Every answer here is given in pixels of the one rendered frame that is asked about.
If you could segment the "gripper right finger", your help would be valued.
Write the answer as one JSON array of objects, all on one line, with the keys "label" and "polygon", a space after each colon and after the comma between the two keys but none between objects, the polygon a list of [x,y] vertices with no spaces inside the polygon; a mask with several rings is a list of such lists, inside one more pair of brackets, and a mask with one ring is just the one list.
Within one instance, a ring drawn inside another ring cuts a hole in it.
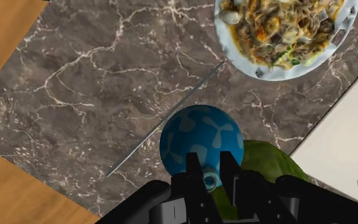
[{"label": "gripper right finger", "polygon": [[358,224],[358,202],[291,175],[271,183],[229,151],[220,153],[220,178],[238,217],[257,215],[252,224]]}]

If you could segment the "green rounded fruit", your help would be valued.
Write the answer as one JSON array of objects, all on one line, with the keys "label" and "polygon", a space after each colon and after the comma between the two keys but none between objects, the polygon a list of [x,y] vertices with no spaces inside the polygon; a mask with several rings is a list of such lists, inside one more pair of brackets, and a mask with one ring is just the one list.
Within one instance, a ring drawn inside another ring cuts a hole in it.
[{"label": "green rounded fruit", "polygon": [[[307,182],[311,179],[294,160],[282,150],[265,141],[244,141],[242,170],[259,172],[267,181],[274,183],[282,175],[292,175]],[[238,220],[237,209],[230,204],[223,186],[211,192],[219,213],[224,220]]]}]

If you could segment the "white plate of noodles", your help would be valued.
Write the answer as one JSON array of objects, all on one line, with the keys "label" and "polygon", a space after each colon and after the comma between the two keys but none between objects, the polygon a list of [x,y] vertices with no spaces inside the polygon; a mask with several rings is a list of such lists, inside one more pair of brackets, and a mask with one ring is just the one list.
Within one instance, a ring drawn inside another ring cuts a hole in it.
[{"label": "white plate of noodles", "polygon": [[228,61],[247,76],[284,81],[323,64],[348,36],[358,0],[214,0]]}]

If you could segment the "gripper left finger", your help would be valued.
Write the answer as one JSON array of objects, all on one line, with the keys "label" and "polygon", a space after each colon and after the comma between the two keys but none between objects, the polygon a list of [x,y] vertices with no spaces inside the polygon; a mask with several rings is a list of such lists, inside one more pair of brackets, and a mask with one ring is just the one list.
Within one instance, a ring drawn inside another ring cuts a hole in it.
[{"label": "gripper left finger", "polygon": [[208,193],[196,153],[186,155],[186,172],[171,183],[152,180],[95,224],[223,224]]}]

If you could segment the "blue vase with pale pattern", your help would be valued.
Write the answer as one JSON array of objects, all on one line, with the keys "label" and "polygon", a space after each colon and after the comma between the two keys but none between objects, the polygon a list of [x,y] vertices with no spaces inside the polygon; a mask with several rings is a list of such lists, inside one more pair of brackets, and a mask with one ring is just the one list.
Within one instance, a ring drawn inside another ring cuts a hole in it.
[{"label": "blue vase with pale pattern", "polygon": [[238,164],[244,154],[244,138],[234,119],[209,105],[193,105],[178,111],[160,136],[160,157],[171,175],[186,171],[186,154],[195,152],[206,189],[222,186],[220,153],[230,151]]}]

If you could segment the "thin silver knife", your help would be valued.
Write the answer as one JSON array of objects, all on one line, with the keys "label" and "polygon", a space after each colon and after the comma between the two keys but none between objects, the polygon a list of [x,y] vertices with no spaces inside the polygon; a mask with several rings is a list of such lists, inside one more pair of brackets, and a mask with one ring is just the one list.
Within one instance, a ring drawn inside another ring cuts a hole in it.
[{"label": "thin silver knife", "polygon": [[129,150],[124,153],[109,169],[105,172],[105,176],[109,177],[114,171],[116,171],[132,154],[151,136],[155,131],[163,125],[202,85],[204,85],[208,79],[217,73],[219,69],[226,63],[226,59],[222,60],[218,65],[211,69],[207,75],[200,80],[155,126],[151,128],[138,142],[134,143]]}]

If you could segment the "white square plate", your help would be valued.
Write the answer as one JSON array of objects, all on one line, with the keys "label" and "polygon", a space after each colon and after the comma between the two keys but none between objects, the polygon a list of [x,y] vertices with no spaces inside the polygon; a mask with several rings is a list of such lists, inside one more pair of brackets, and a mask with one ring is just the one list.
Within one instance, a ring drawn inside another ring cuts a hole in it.
[{"label": "white square plate", "polygon": [[358,78],[290,156],[309,176],[358,200]]}]

